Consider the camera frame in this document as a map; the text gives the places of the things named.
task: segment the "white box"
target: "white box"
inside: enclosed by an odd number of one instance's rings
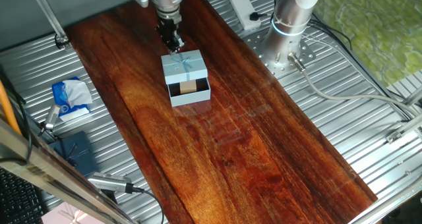
[[[161,60],[172,107],[211,98],[208,71],[199,50],[164,55],[161,56]],[[180,82],[192,80],[196,82],[196,91],[181,94]]]

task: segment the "white cable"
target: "white cable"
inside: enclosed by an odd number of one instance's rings
[[[325,43],[325,42],[321,42],[321,40],[314,40],[316,42],[319,43],[323,43],[326,44],[330,47],[332,47],[333,49],[335,49],[337,52],[339,52],[340,54],[342,54],[340,51],[338,51],[336,48],[334,48],[332,45],[330,45],[329,43]],[[309,86],[315,91],[315,93],[317,93],[318,95],[326,98],[326,99],[333,99],[333,100],[349,100],[349,99],[365,99],[365,98],[369,98],[369,99],[380,99],[383,101],[387,101],[390,103],[393,103],[399,107],[401,107],[402,109],[405,109],[407,111],[409,111],[413,116],[418,116],[419,114],[414,111],[412,108],[410,108],[409,106],[403,104],[402,102],[398,102],[392,98],[388,98],[386,96],[379,96],[379,95],[356,95],[356,96],[329,96],[327,94],[324,94],[323,92],[321,92],[311,81],[311,79],[309,78],[308,74],[306,73],[306,71],[302,72],[303,76],[305,77],[306,81],[309,83]]]

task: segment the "wood grain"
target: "wood grain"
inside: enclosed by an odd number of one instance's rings
[[[170,223],[347,223],[376,196],[206,0],[183,0],[211,100],[172,108],[155,9],[67,29]]]

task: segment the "gift box lid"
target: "gift box lid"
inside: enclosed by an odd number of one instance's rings
[[[166,84],[186,82],[208,77],[199,50],[161,56]]]

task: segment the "tissue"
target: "tissue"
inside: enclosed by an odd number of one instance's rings
[[[84,105],[92,103],[90,90],[85,82],[79,80],[64,80],[67,101],[71,109],[75,105]]]

